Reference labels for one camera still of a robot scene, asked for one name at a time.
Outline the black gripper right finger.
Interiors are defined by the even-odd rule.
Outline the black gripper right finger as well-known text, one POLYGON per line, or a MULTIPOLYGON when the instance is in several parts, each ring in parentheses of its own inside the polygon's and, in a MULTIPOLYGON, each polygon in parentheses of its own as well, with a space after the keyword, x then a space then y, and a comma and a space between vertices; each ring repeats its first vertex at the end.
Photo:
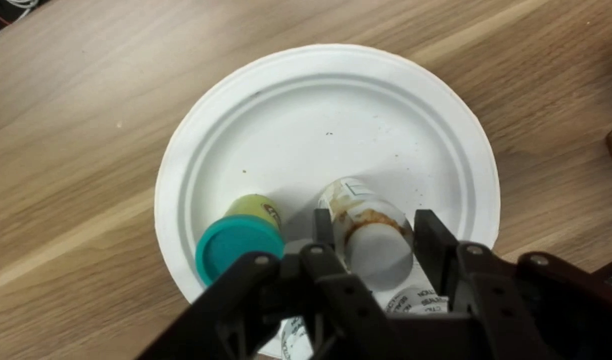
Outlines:
POLYGON ((612 287, 549 253, 517 265, 460 243, 432 210, 414 217, 414 250, 449 312, 414 320, 438 360, 612 360, 612 287))

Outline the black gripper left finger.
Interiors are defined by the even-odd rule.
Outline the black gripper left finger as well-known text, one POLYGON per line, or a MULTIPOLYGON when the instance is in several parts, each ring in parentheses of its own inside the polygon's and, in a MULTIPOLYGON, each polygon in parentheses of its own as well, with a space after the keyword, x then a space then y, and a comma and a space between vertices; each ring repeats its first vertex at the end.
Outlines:
POLYGON ((240 257, 139 360, 254 360, 295 316, 304 320, 314 360, 410 360, 368 289, 336 258, 323 209, 314 233, 299 254, 240 257))

